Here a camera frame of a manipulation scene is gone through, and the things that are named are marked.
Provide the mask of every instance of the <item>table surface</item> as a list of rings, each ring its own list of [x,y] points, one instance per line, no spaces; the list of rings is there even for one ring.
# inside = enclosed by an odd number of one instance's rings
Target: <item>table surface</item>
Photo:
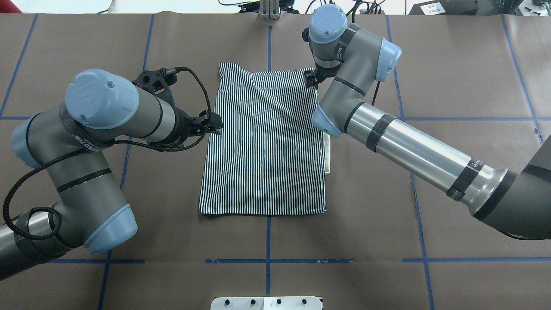
[[[0,14],[0,195],[29,171],[11,132],[57,106],[80,71],[134,79],[142,68],[188,66],[214,101],[221,62],[312,66],[300,36],[308,18]],[[365,15],[357,23],[403,50],[378,108],[517,172],[551,134],[551,20]],[[173,92],[188,113],[204,109],[191,76],[180,74]],[[321,215],[199,215],[206,152],[206,142],[176,154],[107,149],[137,234],[106,254],[78,248],[2,281],[2,308],[208,309],[218,296],[265,295],[323,296],[326,309],[549,308],[551,241],[502,235],[348,136],[332,140]],[[12,214],[57,200],[41,173],[17,193]]]

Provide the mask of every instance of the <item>sticker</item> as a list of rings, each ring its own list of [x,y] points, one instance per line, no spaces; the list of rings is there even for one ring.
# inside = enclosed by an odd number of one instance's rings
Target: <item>sticker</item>
[[[440,2],[421,6],[421,10],[423,10],[423,13],[425,13],[425,15],[436,15],[436,14],[446,13],[446,11],[444,10]]]

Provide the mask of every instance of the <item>black band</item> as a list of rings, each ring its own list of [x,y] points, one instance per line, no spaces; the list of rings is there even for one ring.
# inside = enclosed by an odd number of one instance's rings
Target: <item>black band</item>
[[[354,37],[356,32],[360,29],[361,27],[359,27],[356,24],[352,24],[346,28],[344,33],[341,35],[341,38],[339,39],[337,46],[335,47],[334,54],[335,54],[336,60],[343,62],[344,52],[346,51],[348,44],[350,44],[350,41],[352,41],[352,38]]]
[[[65,184],[59,186],[57,188],[57,192],[61,193],[62,191],[70,189],[73,186],[77,186],[77,185],[82,184],[86,181],[90,181],[94,178],[100,177],[100,176],[102,176],[104,174],[108,174],[108,173],[112,173],[111,169],[109,169],[109,168],[90,173],[90,174],[85,175],[81,178],[78,178],[76,180],[72,180],[71,182],[68,182],[68,183],[65,183]]]
[[[161,110],[161,115],[159,115],[159,121],[157,122],[157,126],[155,126],[155,128],[153,130],[151,130],[150,133],[148,133],[147,135],[143,136],[143,137],[139,137],[138,139],[143,139],[143,138],[147,138],[149,136],[151,136],[155,131],[157,131],[157,129],[159,129],[159,126],[161,126],[161,123],[163,122],[163,105],[161,105],[161,101],[159,100],[159,98],[157,98],[157,96],[153,96],[155,97],[155,99],[157,99],[157,102],[159,103],[159,109]]]
[[[542,168],[540,166],[536,165],[526,165],[524,170],[522,172],[526,172],[528,174],[532,174],[535,177],[538,177],[540,179],[544,179],[547,182],[551,183],[551,171]]]
[[[362,97],[365,97],[365,92],[363,90],[361,90],[358,86],[352,84],[351,82],[348,82],[348,81],[346,81],[344,79],[341,79],[339,77],[336,77],[334,80],[337,81],[337,82],[341,82],[342,84],[344,84],[344,85],[350,87],[351,89],[355,90],[356,92],[358,92],[360,95],[362,95]]]
[[[32,209],[21,214],[17,219],[15,225],[22,231],[29,232],[29,219],[31,215],[33,215]],[[31,239],[27,239],[16,233],[13,233],[13,237],[15,240],[15,245],[17,246],[21,254],[23,254],[23,256],[25,256],[28,260],[37,264],[47,263],[48,261],[52,260],[52,258],[48,257],[45,253],[37,249]]]
[[[77,121],[75,121],[69,114],[69,111],[67,111],[65,103],[63,103],[60,107],[60,119],[65,130],[73,137],[73,139],[75,139],[77,143],[82,145],[89,152],[98,152],[111,146],[95,139],[91,135],[88,135],[82,128],[80,128]]]
[[[375,123],[375,126],[373,126],[373,129],[368,135],[368,140],[365,143],[365,146],[368,147],[368,149],[372,150],[373,152],[377,153],[377,143],[381,139],[382,135],[386,131],[386,127],[395,120],[396,117],[391,114],[385,114],[383,115],[377,123]]]
[[[460,201],[463,196],[465,196],[465,191],[473,183],[483,166],[484,163],[482,161],[471,157],[467,166],[461,171],[455,182],[453,182],[451,187],[447,190],[446,195],[455,201]]]
[[[353,109],[352,109],[352,112],[350,112],[350,114],[348,115],[348,118],[346,119],[346,123],[344,123],[344,133],[346,133],[346,130],[348,128],[348,123],[350,123],[350,120],[352,119],[352,116],[354,116],[354,113],[356,113],[356,111],[361,107],[361,105],[363,105],[365,102],[360,102],[359,104],[357,104]]]
[[[494,190],[494,192],[490,195],[490,198],[480,209],[478,209],[473,217],[479,221],[485,219],[494,210],[495,206],[498,205],[498,203],[501,201],[501,198],[505,196],[505,193],[509,190],[515,178],[516,173],[507,170],[505,176],[503,177],[503,180],[501,180],[501,182],[499,183],[498,188]]]

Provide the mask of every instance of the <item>gray robot arm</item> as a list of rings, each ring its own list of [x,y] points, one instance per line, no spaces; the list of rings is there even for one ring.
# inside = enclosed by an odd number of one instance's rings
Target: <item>gray robot arm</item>
[[[14,151],[33,168],[65,154],[75,156],[47,169],[61,198],[49,206],[56,212],[34,208],[16,217],[13,222],[20,233],[8,225],[0,227],[0,280],[81,245],[92,254],[103,253],[136,233],[130,205],[101,150],[126,135],[149,141],[148,147],[158,151],[179,151],[189,136],[218,133],[222,122],[210,106],[199,117],[189,117],[175,106],[169,85],[184,70],[196,77],[185,67],[163,68],[143,71],[131,83],[103,70],[86,70],[69,85],[60,107],[14,130]],[[62,225],[54,213],[63,219]],[[3,216],[9,218],[6,208]]]
[[[401,50],[355,24],[334,4],[318,8],[303,32],[316,62],[307,86],[334,77],[312,123],[333,137],[347,133],[467,205],[483,223],[519,239],[551,239],[551,142],[516,174],[494,169],[363,102],[385,81]]]

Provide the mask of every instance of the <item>black and white striped fabric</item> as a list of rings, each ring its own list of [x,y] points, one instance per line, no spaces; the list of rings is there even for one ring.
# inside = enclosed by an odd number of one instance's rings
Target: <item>black and white striped fabric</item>
[[[210,136],[200,213],[325,212],[324,137],[310,122],[317,91],[305,88],[305,70],[220,64],[216,113],[224,128]]]

